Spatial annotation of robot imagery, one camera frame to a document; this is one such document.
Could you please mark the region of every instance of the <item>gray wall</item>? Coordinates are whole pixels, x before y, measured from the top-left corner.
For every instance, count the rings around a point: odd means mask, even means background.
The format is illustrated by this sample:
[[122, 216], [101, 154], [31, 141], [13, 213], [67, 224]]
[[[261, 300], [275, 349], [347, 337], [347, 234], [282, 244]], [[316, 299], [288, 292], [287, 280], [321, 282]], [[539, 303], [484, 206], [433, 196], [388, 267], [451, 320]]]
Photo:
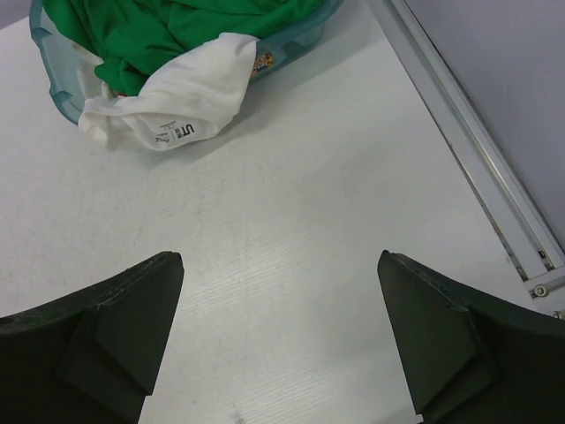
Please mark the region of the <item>gray wall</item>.
[[565, 0], [406, 0], [565, 246]]
[[0, 29], [25, 18], [32, 0], [0, 0]]

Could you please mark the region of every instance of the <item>translucent blue basket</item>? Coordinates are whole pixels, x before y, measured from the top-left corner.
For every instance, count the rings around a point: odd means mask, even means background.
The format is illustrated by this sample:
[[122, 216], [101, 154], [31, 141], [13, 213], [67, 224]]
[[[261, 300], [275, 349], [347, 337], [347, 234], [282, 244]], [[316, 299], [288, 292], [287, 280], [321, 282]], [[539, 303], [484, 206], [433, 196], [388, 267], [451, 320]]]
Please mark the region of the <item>translucent blue basket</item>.
[[[324, 0], [307, 19], [261, 40], [251, 81], [281, 69], [313, 49], [324, 34], [326, 21], [342, 3], [343, 0]], [[79, 57], [43, 10], [42, 0], [33, 0], [29, 26], [51, 81], [49, 95], [63, 116], [77, 124], [85, 104], [77, 77]]]

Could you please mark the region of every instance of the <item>green fabric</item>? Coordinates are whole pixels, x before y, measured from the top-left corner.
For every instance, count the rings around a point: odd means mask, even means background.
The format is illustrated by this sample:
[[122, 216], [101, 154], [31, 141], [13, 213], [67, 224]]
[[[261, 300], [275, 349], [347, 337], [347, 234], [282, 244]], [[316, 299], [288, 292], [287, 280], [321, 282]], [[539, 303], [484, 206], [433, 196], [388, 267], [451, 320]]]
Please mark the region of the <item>green fabric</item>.
[[137, 95], [171, 59], [220, 35], [260, 39], [309, 16], [322, 0], [43, 0], [65, 37], [102, 58], [96, 75]]

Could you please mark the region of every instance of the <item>white cloth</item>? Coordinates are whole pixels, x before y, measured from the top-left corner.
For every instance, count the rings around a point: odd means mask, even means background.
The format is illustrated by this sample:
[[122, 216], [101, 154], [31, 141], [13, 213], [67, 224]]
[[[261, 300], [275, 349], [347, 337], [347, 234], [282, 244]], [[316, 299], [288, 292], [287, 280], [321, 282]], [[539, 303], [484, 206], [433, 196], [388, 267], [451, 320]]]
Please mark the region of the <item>white cloth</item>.
[[250, 35], [221, 34], [168, 62], [137, 96], [88, 99], [79, 129], [102, 143], [119, 140], [123, 132], [135, 133], [153, 150], [214, 137], [239, 112], [256, 42]]

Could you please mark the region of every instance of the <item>laundry basket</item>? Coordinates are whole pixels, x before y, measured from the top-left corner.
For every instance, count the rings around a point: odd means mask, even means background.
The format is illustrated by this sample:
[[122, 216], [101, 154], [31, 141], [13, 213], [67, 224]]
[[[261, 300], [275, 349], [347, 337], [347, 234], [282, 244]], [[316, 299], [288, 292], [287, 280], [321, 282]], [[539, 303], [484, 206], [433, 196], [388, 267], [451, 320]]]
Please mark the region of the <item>laundry basket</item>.
[[[342, 3], [343, 0], [324, 0], [308, 18], [258, 42], [251, 81], [282, 68], [311, 50], [323, 35], [326, 21]], [[33, 0], [29, 24], [51, 81], [49, 95], [63, 116], [77, 124], [85, 104], [77, 76], [79, 57], [43, 10], [42, 0]]]

